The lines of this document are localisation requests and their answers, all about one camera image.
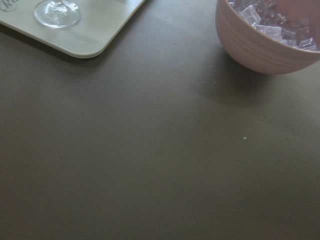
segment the wine glass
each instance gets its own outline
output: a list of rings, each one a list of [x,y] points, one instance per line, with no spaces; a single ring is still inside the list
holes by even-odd
[[[81,19],[78,6],[68,0],[42,1],[33,14],[41,24],[55,29],[72,27]]]

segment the tray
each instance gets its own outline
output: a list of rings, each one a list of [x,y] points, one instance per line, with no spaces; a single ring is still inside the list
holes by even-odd
[[[41,0],[0,0],[0,24],[72,57],[87,59],[104,51],[145,0],[73,0],[81,21],[70,28],[52,29],[33,15]]]

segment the gray table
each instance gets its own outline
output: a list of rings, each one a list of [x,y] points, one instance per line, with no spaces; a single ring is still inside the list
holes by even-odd
[[[87,60],[0,26],[0,239],[320,238],[320,64],[241,67],[215,5],[149,0]]]

